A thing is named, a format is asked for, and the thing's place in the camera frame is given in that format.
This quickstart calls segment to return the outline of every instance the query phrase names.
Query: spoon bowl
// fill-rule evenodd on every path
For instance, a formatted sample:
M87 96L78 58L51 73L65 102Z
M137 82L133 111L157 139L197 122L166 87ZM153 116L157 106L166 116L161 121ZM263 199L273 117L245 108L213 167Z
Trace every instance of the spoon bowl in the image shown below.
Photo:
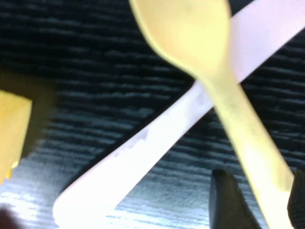
M193 77L215 76L228 55L230 9L224 0L131 0L149 45Z

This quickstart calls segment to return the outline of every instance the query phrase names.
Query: spoon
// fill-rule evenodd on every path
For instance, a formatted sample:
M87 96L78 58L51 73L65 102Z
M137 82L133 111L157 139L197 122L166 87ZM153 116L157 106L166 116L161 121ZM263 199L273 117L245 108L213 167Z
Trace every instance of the spoon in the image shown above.
M294 176L231 71L227 0L130 5L151 48L204 84L269 227L292 228L287 203Z

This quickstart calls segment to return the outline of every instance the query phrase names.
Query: black object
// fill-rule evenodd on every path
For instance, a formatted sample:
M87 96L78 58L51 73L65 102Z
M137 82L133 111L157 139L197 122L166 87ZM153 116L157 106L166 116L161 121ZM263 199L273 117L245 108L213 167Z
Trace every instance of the black object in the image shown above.
M296 171L287 208L294 229L305 229L305 171Z
M260 229L236 179L225 170L213 170L209 200L211 229Z

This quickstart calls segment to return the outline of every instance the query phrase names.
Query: plastic utensil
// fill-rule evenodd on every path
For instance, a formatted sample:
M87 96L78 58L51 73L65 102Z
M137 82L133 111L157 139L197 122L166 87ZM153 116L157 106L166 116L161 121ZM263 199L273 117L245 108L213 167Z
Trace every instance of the plastic utensil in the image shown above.
M130 4L155 52L205 85L269 227L291 228L287 203L294 176L232 74L228 2Z

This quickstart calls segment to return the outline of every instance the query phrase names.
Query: table surface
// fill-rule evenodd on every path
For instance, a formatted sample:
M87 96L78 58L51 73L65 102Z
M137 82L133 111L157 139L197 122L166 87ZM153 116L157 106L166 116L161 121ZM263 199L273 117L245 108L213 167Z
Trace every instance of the table surface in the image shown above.
M234 5L234 12L247 2ZM0 202L26 229L58 228L52 205L62 190L193 82L151 51L124 0L0 0L0 63L54 83L59 98L45 137L0 186ZM292 168L305 168L304 63L305 30L242 84ZM208 228L215 168L235 175L265 228L214 110L156 164L103 228Z

